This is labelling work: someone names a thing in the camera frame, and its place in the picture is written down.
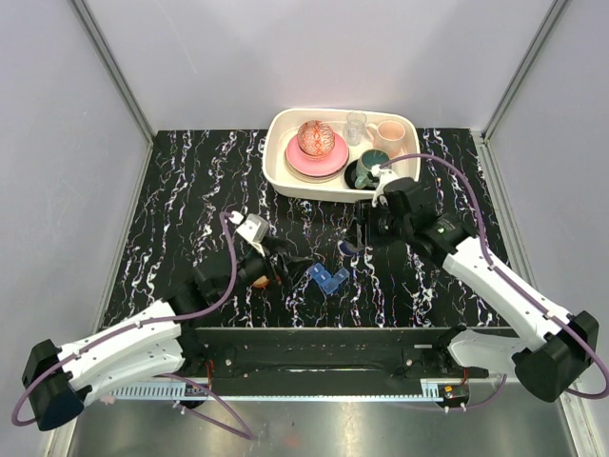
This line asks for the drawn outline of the blue pill organizer box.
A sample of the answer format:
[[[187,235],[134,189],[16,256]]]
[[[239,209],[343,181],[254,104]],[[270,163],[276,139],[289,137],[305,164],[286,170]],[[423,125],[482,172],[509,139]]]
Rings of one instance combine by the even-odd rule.
[[[325,295],[336,292],[350,276],[346,268],[340,268],[337,272],[330,273],[320,263],[311,266],[308,274]]]

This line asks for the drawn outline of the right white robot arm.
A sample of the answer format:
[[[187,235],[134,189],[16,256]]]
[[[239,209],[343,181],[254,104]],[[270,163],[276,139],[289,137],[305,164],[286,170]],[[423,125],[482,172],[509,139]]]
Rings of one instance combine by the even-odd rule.
[[[431,356],[441,376],[464,368],[515,375],[531,394],[551,403],[592,365],[597,319],[586,311],[573,314],[532,288],[490,252],[470,224],[426,203],[410,178],[381,184],[372,199],[356,202],[339,247],[355,254],[397,242],[470,287],[516,333],[509,338],[453,331]]]

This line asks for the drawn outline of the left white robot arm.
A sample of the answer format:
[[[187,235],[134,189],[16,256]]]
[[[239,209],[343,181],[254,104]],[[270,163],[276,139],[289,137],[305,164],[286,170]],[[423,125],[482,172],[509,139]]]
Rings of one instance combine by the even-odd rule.
[[[29,404],[31,422],[49,431],[131,383],[165,374],[201,374],[209,359],[197,336],[203,318],[260,279],[294,288],[313,263],[273,237],[265,237],[260,248],[250,248],[242,258],[234,248],[214,252],[167,297],[127,320],[61,347],[50,339],[35,345],[17,404]]]

